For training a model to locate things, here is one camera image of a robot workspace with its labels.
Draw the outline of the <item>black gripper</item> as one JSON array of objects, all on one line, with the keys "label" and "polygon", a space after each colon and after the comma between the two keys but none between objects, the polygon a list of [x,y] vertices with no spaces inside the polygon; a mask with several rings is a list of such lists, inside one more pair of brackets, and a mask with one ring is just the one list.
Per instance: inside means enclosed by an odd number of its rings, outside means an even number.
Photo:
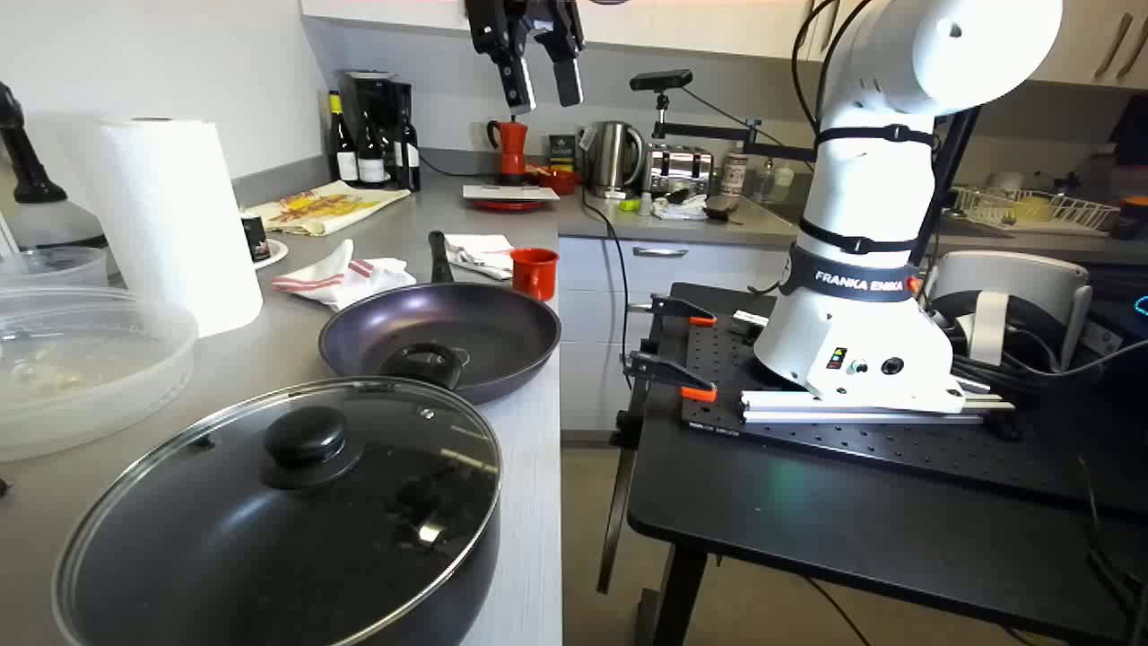
[{"label": "black gripper", "polygon": [[497,69],[502,99],[513,115],[535,108],[535,88],[519,47],[542,42],[553,63],[563,108],[583,101],[578,49],[583,47],[578,0],[464,0],[471,42]]}]

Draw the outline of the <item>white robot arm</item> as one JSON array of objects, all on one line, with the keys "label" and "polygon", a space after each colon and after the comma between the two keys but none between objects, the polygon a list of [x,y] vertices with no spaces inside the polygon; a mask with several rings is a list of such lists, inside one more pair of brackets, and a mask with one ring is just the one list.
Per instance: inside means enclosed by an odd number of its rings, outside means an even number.
[{"label": "white robot arm", "polygon": [[752,355],[843,411],[954,414],[947,333],[911,299],[934,126],[1023,88],[1061,0],[869,0],[824,57],[813,177]]}]

